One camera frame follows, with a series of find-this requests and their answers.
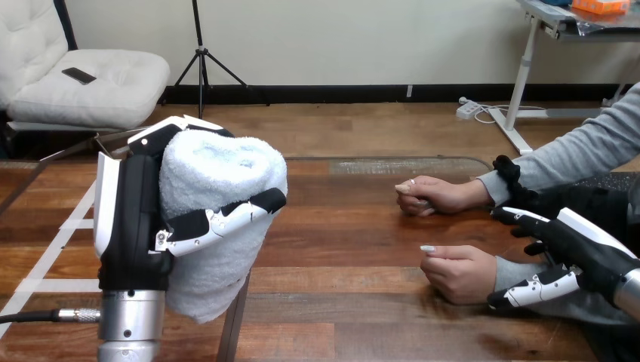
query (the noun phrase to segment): white towel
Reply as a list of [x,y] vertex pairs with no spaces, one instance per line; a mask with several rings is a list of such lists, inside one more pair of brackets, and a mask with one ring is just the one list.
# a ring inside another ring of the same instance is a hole
[[[287,194],[287,165],[282,155],[262,140],[185,130],[165,149],[160,196],[167,218],[198,209],[217,212],[222,206],[273,187]],[[200,324],[224,313],[242,288],[278,214],[176,258],[169,276],[167,307]]]

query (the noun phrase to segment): white desk leg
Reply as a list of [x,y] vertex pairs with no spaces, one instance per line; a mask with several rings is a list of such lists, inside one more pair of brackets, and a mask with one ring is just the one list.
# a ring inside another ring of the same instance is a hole
[[522,56],[522,61],[520,62],[520,70],[518,71],[518,77],[515,80],[515,87],[513,89],[513,95],[511,96],[509,111],[506,113],[506,122],[504,124],[506,130],[513,130],[515,117],[518,115],[518,110],[520,109],[522,93],[525,91],[527,78],[529,78],[529,69],[531,69],[531,59],[533,59],[534,57],[534,49],[536,47],[538,30],[540,30],[540,19],[534,17],[533,19],[531,19],[529,40],[527,40],[525,55]]
[[491,117],[493,117],[497,125],[504,132],[506,138],[508,138],[514,147],[517,148],[520,155],[534,151],[527,144],[525,139],[520,136],[520,133],[515,130],[515,118],[518,116],[520,101],[522,100],[522,92],[524,92],[525,85],[527,84],[527,78],[529,78],[529,69],[531,68],[531,59],[534,56],[538,30],[540,30],[540,19],[534,17],[531,19],[531,29],[529,30],[529,39],[527,40],[525,55],[522,56],[522,61],[520,62],[520,70],[518,71],[518,77],[515,80],[515,87],[513,89],[513,95],[511,96],[509,111],[506,113],[506,118],[498,109],[489,110]]

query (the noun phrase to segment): white wall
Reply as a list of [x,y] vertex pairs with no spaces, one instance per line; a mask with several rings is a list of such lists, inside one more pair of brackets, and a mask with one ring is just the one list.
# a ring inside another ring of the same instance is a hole
[[[66,0],[80,48],[162,55],[170,84],[197,46],[190,0]],[[205,46],[249,84],[513,83],[528,25],[515,0],[200,0]],[[534,83],[617,83],[634,44],[541,34]],[[212,84],[235,84],[211,61]],[[197,84],[197,68],[184,84]]]

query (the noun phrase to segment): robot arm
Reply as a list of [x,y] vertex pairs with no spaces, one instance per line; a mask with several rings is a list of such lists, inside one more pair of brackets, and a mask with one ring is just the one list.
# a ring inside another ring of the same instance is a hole
[[286,204],[280,190],[269,189],[218,211],[195,210],[164,220],[158,185],[162,156],[169,141],[187,129],[233,137],[215,124],[171,117],[131,137],[125,160],[99,154],[94,203],[103,291],[99,362],[153,361],[174,257],[197,252]]
[[497,208],[493,216],[516,225],[515,236],[539,239],[525,248],[527,254],[548,253],[558,264],[492,293],[490,307],[531,305],[583,289],[640,321],[640,260],[618,240],[568,208],[554,220],[509,207]]

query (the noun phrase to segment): orange container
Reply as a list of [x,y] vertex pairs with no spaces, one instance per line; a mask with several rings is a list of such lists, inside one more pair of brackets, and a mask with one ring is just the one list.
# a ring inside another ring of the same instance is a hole
[[572,7],[602,15],[626,13],[630,5],[630,0],[574,0]]

